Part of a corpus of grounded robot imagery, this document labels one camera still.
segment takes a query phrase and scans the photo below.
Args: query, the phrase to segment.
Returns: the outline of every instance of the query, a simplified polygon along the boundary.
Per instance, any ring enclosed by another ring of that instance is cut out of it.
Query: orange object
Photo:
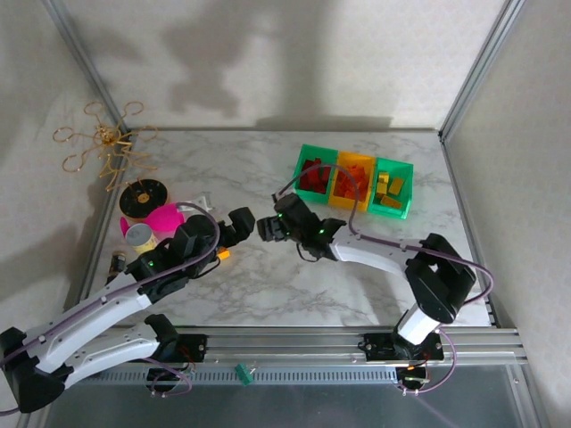
[[[375,175],[376,159],[363,154],[339,152],[337,164],[341,165],[352,175],[359,188],[359,203],[357,210],[365,211],[371,197],[373,176]],[[352,209],[355,200],[355,188],[351,180],[343,172],[335,170],[332,191],[328,204],[334,207]]]
[[[218,257],[220,260],[227,259],[228,257],[230,257],[230,250],[224,247],[220,248],[218,250]]]

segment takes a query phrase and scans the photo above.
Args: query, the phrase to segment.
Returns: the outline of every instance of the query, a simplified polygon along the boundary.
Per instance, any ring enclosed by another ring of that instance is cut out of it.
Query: white wall
[[[571,2],[528,0],[449,143],[497,297],[571,426]]]
[[[104,197],[100,164],[63,172],[71,148],[52,133],[65,125],[93,132],[82,112],[93,99],[44,6],[0,2],[0,331],[47,322],[81,279]],[[2,375],[0,408],[12,407]]]
[[[438,128],[504,0],[63,0],[129,122]]]

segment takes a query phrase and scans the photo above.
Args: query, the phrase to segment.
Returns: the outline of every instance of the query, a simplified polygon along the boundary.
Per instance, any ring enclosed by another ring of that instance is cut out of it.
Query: metal baseplate
[[[179,334],[208,336],[203,361],[196,365],[196,384],[240,384],[238,365],[255,367],[257,383],[393,382],[402,360],[369,360],[359,348],[366,334],[390,333],[372,327],[178,327]],[[517,329],[449,327],[458,365],[525,363]],[[451,347],[442,343],[443,360],[431,365],[448,366]],[[88,383],[144,383],[150,366],[127,363],[85,380]]]

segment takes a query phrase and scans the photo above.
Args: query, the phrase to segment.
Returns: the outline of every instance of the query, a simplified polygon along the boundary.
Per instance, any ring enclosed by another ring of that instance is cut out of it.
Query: marble table surface
[[[414,164],[414,200],[406,220],[358,213],[355,225],[394,238],[444,235],[460,256],[470,258],[468,240],[436,133],[310,133],[162,131],[157,140],[137,142],[159,166],[151,176],[170,190],[172,201],[210,196],[218,220],[248,206],[256,218],[275,215],[271,195],[292,177],[302,144],[360,152]],[[127,179],[137,177],[128,170]],[[321,218],[347,219],[349,211],[311,204]],[[92,291],[100,289],[113,251],[135,252],[120,233],[113,209]],[[293,243],[263,243],[255,229],[231,249],[211,274],[188,283],[121,323],[149,312],[164,313],[174,325],[394,325],[414,302],[406,280],[372,267],[323,259],[302,261]],[[472,292],[479,291],[478,285]],[[455,325],[490,325],[483,302],[463,308]]]

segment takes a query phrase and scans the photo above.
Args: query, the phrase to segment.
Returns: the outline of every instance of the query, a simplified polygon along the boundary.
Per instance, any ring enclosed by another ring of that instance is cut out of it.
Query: red block
[[[323,181],[325,184],[327,184],[327,182],[329,181],[329,174],[331,174],[330,167],[325,167],[321,169],[321,181]]]
[[[319,182],[313,186],[313,191],[317,192],[317,193],[325,194],[325,192],[327,191],[327,188],[323,183]]]
[[[300,178],[300,189],[311,190],[310,179],[307,177],[307,174]]]
[[[310,166],[313,165],[313,160],[309,160],[307,159],[302,166],[302,171],[304,171],[305,169],[309,168]]]
[[[308,172],[307,176],[308,176],[308,179],[310,180],[311,185],[317,185],[317,184],[321,183],[319,181],[319,170],[318,169],[314,169],[314,170]]]

